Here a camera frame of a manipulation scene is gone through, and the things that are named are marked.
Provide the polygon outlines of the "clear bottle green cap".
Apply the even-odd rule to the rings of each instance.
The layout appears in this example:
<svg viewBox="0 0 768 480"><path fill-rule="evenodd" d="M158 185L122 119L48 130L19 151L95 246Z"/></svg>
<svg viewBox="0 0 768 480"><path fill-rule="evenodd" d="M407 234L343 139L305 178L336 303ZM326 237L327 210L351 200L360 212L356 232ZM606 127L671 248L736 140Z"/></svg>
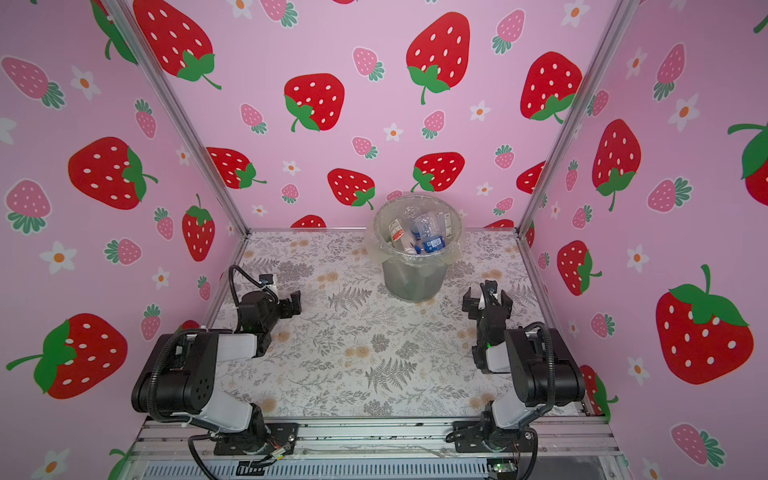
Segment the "clear bottle green cap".
<svg viewBox="0 0 768 480"><path fill-rule="evenodd" d="M452 216L450 212L439 212L437 214L438 223L442 236L445 239L450 239L453 235Z"/></svg>

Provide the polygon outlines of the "clear bottle blue label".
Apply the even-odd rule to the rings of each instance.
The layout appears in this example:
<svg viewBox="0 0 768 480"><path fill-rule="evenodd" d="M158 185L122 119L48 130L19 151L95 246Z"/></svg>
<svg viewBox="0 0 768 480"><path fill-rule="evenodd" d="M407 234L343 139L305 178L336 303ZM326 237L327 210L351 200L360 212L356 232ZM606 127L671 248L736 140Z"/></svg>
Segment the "clear bottle blue label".
<svg viewBox="0 0 768 480"><path fill-rule="evenodd" d="M438 227L435 226L434 215L432 212L422 213L416 216L411 222L411 231L419 239L429 239L436 236Z"/></svg>
<svg viewBox="0 0 768 480"><path fill-rule="evenodd" d="M446 247L446 241L442 235L423 237L421 239L421 247L424 252L431 254Z"/></svg>

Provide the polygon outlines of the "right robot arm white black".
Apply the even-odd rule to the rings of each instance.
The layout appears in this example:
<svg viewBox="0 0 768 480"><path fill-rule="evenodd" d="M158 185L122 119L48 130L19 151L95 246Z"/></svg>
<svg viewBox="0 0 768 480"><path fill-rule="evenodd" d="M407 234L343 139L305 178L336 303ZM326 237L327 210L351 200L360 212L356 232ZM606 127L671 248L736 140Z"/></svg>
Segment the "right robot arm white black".
<svg viewBox="0 0 768 480"><path fill-rule="evenodd" d="M461 309L476 322L475 367L508 375L512 390L487 403L476 420L456 421L445 441L459 453L533 451L531 424L555 407L583 400L583 374L561 334L543 322L509 328L513 300L492 280L475 297L468 289Z"/></svg>

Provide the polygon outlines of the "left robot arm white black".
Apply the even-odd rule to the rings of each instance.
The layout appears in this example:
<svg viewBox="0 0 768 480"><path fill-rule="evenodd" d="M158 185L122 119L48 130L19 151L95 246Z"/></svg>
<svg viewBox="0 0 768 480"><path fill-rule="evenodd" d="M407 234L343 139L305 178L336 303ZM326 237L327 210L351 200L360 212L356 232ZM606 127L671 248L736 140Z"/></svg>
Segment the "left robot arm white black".
<svg viewBox="0 0 768 480"><path fill-rule="evenodd" d="M264 355L271 329L280 319L300 314L301 293L286 299L271 292L250 292L238 312L242 329L188 329L157 341L131 393L131 404L159 423L192 425L216 443L217 455L264 455L293 452L296 423L268 424L261 407L237 399L216 386L219 364Z"/></svg>

